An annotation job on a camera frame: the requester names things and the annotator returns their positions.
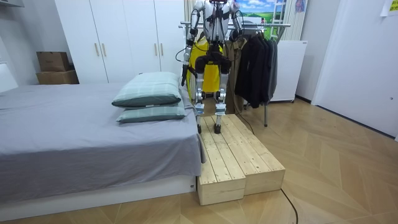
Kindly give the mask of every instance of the light green pillow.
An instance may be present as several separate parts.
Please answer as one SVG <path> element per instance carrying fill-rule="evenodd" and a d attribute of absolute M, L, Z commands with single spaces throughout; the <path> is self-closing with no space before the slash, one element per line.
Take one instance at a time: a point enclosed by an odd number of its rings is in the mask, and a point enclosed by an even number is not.
<path fill-rule="evenodd" d="M 183 101 L 174 106 L 156 106 L 136 110 L 124 110 L 118 117 L 120 123 L 164 121 L 168 119 L 182 119 L 186 116 Z"/>
<path fill-rule="evenodd" d="M 142 73 L 120 90 L 112 105 L 135 109 L 176 105 L 181 101 L 178 80 L 179 76 L 171 72 Z"/>

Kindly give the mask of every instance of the white bed frame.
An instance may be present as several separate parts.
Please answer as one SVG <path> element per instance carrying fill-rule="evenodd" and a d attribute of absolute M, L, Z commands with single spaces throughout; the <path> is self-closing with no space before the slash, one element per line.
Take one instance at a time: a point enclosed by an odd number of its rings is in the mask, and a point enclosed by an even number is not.
<path fill-rule="evenodd" d="M 179 175 L 124 187 L 0 205 L 0 222 L 196 191 L 196 177 Z"/>

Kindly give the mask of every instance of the wooden plank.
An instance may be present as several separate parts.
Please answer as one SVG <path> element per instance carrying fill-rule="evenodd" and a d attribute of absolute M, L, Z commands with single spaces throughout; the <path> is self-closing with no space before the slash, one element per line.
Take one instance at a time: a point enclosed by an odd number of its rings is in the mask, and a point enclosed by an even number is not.
<path fill-rule="evenodd" d="M 212 130 L 215 123 L 213 119 L 211 117 L 205 117 L 204 120 L 207 124 L 207 128 L 209 130 Z M 231 178 L 233 180 L 245 178 L 241 167 L 239 166 L 233 153 L 229 149 L 223 136 L 220 134 L 215 134 L 214 131 L 210 131 L 210 133 L 217 145 L 217 148 L 224 160 L 224 163 L 229 171 L 229 174 L 231 175 Z"/>
<path fill-rule="evenodd" d="M 242 199 L 245 185 L 246 178 L 214 184 L 198 185 L 200 205 L 209 205 Z"/>
<path fill-rule="evenodd" d="M 235 115 L 226 115 L 234 125 L 240 130 L 243 136 L 249 141 L 249 144 L 261 156 L 262 160 L 268 165 L 271 170 L 283 170 L 285 167 L 268 151 L 258 138 L 242 123 L 242 121 Z"/>
<path fill-rule="evenodd" d="M 213 137 L 210 134 L 210 130 L 203 119 L 200 120 L 201 125 L 201 136 L 205 145 L 208 157 L 213 167 L 213 171 L 216 175 L 217 182 L 231 180 L 231 176 L 226 168 L 224 160 L 214 142 Z"/>
<path fill-rule="evenodd" d="M 229 129 L 232 133 L 233 137 L 236 139 L 239 144 L 241 150 L 248 156 L 250 162 L 256 168 L 256 170 L 260 172 L 269 172 L 271 169 L 267 166 L 267 164 L 261 159 L 259 154 L 252 148 L 248 140 L 242 135 L 239 129 L 232 123 L 232 121 L 227 117 L 223 117 L 223 122 L 225 123 L 224 129 Z"/>
<path fill-rule="evenodd" d="M 225 124 L 224 124 L 223 120 L 221 119 L 221 127 L 222 126 L 225 126 Z M 244 175 L 257 174 L 256 168 L 254 168 L 254 166 L 251 164 L 250 159 L 242 151 L 241 147 L 236 142 L 236 140 L 230 133 L 229 129 L 224 128 L 221 131 L 221 135 L 225 139 L 225 142 L 227 143 L 228 147 L 231 149 L 231 152 L 233 153 L 236 161 L 238 162 L 239 166 L 241 167 Z"/>
<path fill-rule="evenodd" d="M 202 141 L 202 145 L 205 145 L 203 143 L 203 139 L 201 136 L 200 136 L 200 140 Z M 209 155 L 207 154 L 206 150 L 205 150 L 205 156 L 206 156 L 206 162 L 201 165 L 201 174 L 199 176 L 199 184 L 217 183 L 217 178 L 216 178 L 216 175 L 214 174 L 213 167 L 211 166 L 211 163 L 209 160 Z"/>
<path fill-rule="evenodd" d="M 246 177 L 245 195 L 279 190 L 284 181 L 285 170 L 263 172 Z"/>

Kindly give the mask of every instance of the poster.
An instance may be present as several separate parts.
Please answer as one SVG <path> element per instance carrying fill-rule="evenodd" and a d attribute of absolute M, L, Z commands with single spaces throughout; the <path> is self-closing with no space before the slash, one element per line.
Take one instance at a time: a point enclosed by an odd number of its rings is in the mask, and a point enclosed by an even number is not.
<path fill-rule="evenodd" d="M 285 2 L 285 0 L 236 0 L 240 6 L 243 19 L 253 23 L 272 23 L 276 2 Z M 282 6 L 275 9 L 275 19 L 281 19 Z M 270 36 L 271 28 L 264 32 L 265 36 Z"/>
<path fill-rule="evenodd" d="M 380 16 L 398 16 L 398 0 L 386 0 Z"/>

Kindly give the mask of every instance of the gray bed sheet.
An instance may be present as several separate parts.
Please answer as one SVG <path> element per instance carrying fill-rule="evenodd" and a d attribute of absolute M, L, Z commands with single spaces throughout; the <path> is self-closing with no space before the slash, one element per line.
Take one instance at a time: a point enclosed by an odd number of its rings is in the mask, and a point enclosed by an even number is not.
<path fill-rule="evenodd" d="M 200 175 L 203 148 L 181 89 L 181 120 L 119 124 L 123 84 L 22 86 L 0 93 L 0 203 Z"/>

